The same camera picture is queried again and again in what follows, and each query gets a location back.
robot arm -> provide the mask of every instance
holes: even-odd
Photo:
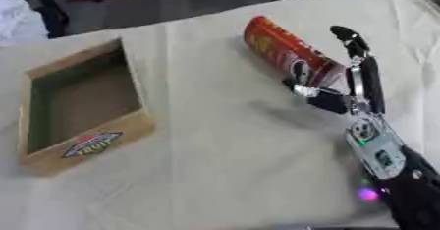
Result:
[[[300,86],[295,79],[285,80],[284,84],[318,108],[338,114],[350,111],[355,121],[346,130],[346,140],[400,229],[440,230],[440,176],[405,145],[383,118],[385,103],[379,71],[368,45],[350,29],[332,27],[331,31],[351,58],[347,69],[350,94]]]

white tablecloth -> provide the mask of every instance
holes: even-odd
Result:
[[[248,229],[342,223],[376,211],[356,200],[345,117],[294,101],[243,44],[256,15],[344,63],[329,27],[360,32],[380,64],[389,122],[440,168],[433,4],[286,0],[0,50],[1,228]],[[20,74],[118,36],[156,132],[55,177],[31,176],[17,163]],[[391,223],[381,215],[363,224]]]

pringles can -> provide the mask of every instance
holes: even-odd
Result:
[[[297,84],[327,87],[345,72],[345,67],[276,26],[266,17],[255,17],[245,30],[245,42],[268,63]]]

wooden tray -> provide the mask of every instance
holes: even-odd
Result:
[[[25,73],[20,161],[53,174],[150,134],[120,39]]]

box sticker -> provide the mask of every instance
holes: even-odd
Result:
[[[112,132],[80,136],[78,142],[69,148],[62,158],[101,153],[122,135],[122,132]]]

